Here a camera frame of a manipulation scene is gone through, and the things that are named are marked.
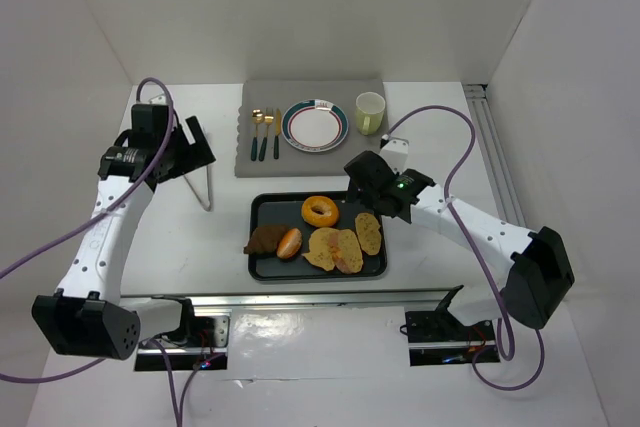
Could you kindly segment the silver metal tongs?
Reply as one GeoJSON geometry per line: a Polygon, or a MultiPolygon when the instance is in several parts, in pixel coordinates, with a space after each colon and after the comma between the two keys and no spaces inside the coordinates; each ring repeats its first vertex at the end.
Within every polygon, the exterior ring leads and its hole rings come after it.
{"type": "Polygon", "coordinates": [[[183,177],[190,192],[198,202],[204,212],[211,213],[213,211],[213,188],[211,177],[211,166],[207,165],[196,172],[196,176],[191,174],[183,177]]]}

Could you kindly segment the orange glazed bagel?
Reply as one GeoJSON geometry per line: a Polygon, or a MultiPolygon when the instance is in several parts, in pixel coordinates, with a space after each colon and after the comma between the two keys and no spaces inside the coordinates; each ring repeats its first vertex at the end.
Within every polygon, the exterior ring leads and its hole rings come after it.
{"type": "Polygon", "coordinates": [[[313,227],[333,227],[339,220],[340,211],[329,197],[311,196],[303,202],[301,216],[313,227]]]}

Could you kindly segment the toasted bread slice with ham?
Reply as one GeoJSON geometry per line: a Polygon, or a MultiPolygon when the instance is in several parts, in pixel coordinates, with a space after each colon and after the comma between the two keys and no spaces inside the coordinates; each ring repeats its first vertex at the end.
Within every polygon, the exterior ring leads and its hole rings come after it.
{"type": "Polygon", "coordinates": [[[363,268],[363,256],[356,233],[336,230],[328,237],[328,245],[336,268],[343,274],[357,274],[363,268]]]}

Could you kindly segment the large toasted bread slice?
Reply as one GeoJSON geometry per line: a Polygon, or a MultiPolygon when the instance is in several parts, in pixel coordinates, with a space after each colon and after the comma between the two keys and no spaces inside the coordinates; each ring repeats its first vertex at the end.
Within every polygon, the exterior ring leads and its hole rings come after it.
{"type": "Polygon", "coordinates": [[[333,241],[337,239],[337,234],[338,230],[334,228],[316,229],[309,238],[308,251],[302,257],[314,267],[332,271],[335,268],[333,241]]]}

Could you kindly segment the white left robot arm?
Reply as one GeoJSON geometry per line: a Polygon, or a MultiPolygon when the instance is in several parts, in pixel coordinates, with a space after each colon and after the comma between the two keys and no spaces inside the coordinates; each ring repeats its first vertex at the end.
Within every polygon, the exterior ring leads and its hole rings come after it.
{"type": "Polygon", "coordinates": [[[166,105],[132,107],[131,127],[101,158],[92,226],[55,292],[32,305],[34,321],[59,355],[126,360],[147,339],[192,335],[190,300],[121,299],[126,260],[156,187],[215,160],[196,117],[172,127],[169,119],[166,105]]]}

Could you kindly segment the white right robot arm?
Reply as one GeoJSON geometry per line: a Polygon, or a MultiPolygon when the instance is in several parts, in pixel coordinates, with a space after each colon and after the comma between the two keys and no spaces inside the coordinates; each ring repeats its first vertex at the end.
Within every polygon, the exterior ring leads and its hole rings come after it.
{"type": "Polygon", "coordinates": [[[498,296],[482,285],[456,288],[441,307],[470,326],[501,316],[531,329],[543,328],[575,282],[564,242],[555,230],[531,231],[509,224],[450,195],[430,177],[407,169],[399,173],[372,151],[344,167],[348,198],[376,213],[431,229],[457,245],[480,253],[506,284],[498,296]]]}

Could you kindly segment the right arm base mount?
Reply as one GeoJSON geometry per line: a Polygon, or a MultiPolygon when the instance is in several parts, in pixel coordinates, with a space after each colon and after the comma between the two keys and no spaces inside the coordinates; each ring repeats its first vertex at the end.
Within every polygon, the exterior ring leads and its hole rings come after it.
{"type": "Polygon", "coordinates": [[[490,321],[467,327],[446,312],[407,311],[399,332],[408,341],[412,367],[470,364],[478,352],[479,363],[500,362],[490,321]]]}

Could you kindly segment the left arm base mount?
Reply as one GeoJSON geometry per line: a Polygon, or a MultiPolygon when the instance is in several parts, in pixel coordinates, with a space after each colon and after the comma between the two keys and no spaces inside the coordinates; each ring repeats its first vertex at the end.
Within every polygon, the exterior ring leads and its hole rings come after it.
{"type": "Polygon", "coordinates": [[[214,313],[195,317],[190,331],[163,334],[157,341],[164,347],[171,369],[187,372],[197,367],[204,371],[223,371],[228,366],[230,316],[214,313]]]}

